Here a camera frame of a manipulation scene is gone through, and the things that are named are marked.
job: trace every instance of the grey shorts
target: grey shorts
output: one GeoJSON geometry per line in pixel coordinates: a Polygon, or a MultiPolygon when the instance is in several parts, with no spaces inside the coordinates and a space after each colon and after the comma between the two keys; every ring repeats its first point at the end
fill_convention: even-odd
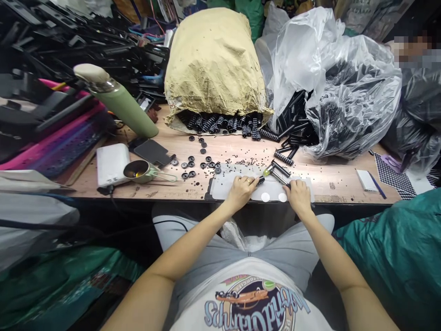
{"type": "MultiPolygon", "coordinates": [[[[191,206],[182,203],[157,203],[153,207],[153,222],[175,220],[185,224],[189,230],[210,212],[209,209],[191,206]]],[[[331,233],[334,228],[333,215],[319,207],[314,212],[319,222],[331,233]]],[[[186,233],[183,226],[175,222],[156,224],[155,228],[163,251],[186,233]]],[[[252,253],[242,251],[215,235],[192,268],[177,282],[178,300],[210,276],[246,257],[256,257],[272,264],[291,277],[303,292],[319,260],[311,236],[303,223],[290,227],[263,249],[252,253]]]]}

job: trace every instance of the measuring cup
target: measuring cup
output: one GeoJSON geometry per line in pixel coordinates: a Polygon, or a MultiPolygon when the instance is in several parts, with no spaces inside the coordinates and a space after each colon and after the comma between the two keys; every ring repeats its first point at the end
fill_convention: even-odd
{"type": "Polygon", "coordinates": [[[128,163],[124,168],[124,176],[131,181],[144,184],[152,181],[155,177],[161,178],[168,182],[176,182],[178,177],[159,171],[157,167],[145,160],[136,160],[128,163]]]}

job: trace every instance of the workbench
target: workbench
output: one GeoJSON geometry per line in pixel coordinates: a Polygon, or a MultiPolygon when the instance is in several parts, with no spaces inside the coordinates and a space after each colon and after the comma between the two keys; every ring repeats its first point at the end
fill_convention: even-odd
{"type": "MultiPolygon", "coordinates": [[[[161,105],[158,112],[159,134],[153,138],[168,151],[168,155],[176,154],[179,160],[178,166],[171,164],[161,171],[178,177],[175,183],[155,179],[146,184],[128,182],[116,187],[114,198],[138,199],[138,200],[194,200],[202,201],[209,188],[212,175],[206,176],[200,168],[200,163],[205,162],[206,156],[211,156],[213,161],[225,163],[230,159],[232,163],[245,160],[266,162],[268,165],[273,159],[275,149],[281,148],[280,143],[262,139],[253,141],[251,137],[243,138],[241,135],[204,136],[207,143],[207,153],[200,153],[201,144],[196,140],[189,141],[189,135],[180,131],[172,130],[165,125],[164,117],[169,113],[168,105],[161,105]],[[182,169],[181,163],[188,162],[188,156],[195,157],[195,167],[182,169]],[[184,171],[194,170],[196,177],[183,180],[181,174],[184,171]]],[[[106,145],[114,143],[127,144],[136,138],[136,135],[127,126],[118,130],[116,136],[107,140],[106,145]]],[[[381,146],[376,145],[373,151],[379,154],[386,153],[381,146]]],[[[139,159],[135,154],[130,154],[131,160],[139,159]]],[[[330,157],[326,164],[314,163],[303,151],[299,150],[293,158],[294,165],[288,170],[301,178],[310,177],[313,192],[317,203],[340,203],[340,204],[393,204],[401,200],[395,188],[383,184],[379,180],[375,157],[369,153],[360,155],[355,160],[344,160],[330,157]],[[383,199],[378,192],[365,192],[358,178],[356,169],[368,170],[379,183],[386,195],[383,199]]],[[[106,198],[97,192],[96,158],[84,169],[80,177],[72,185],[75,192],[69,196],[79,198],[106,198]]]]}

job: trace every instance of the tan sack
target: tan sack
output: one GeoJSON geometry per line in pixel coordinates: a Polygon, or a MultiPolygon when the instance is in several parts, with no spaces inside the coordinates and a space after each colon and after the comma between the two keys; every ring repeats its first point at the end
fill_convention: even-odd
{"type": "Polygon", "coordinates": [[[175,117],[193,112],[240,116],[273,113],[266,106],[265,83],[251,29],[245,15],[227,8],[212,8],[188,16],[173,39],[164,83],[170,105],[168,126],[188,132],[175,117]]]}

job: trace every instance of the grey cloth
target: grey cloth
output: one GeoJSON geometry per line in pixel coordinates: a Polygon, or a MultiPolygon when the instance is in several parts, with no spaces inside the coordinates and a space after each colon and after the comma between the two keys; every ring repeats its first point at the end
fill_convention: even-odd
{"type": "MultiPolygon", "coordinates": [[[[0,219],[32,224],[74,225],[79,211],[57,199],[31,195],[0,193],[0,219]]],[[[0,271],[22,261],[55,249],[59,230],[25,230],[0,226],[0,271]]]]}
{"type": "MultiPolygon", "coordinates": [[[[319,207],[314,208],[314,212],[319,222],[331,233],[334,228],[333,215],[319,207]]],[[[183,203],[156,203],[153,207],[153,223],[175,220],[190,230],[210,213],[208,204],[195,207],[183,203]]],[[[156,224],[155,228],[164,251],[186,233],[184,227],[175,222],[156,224]]],[[[253,253],[242,251],[215,235],[192,268],[176,282],[164,330],[173,325],[178,303],[186,294],[218,271],[246,257],[256,257],[272,264],[287,274],[303,292],[319,260],[303,223],[290,227],[269,245],[253,253]]]]}

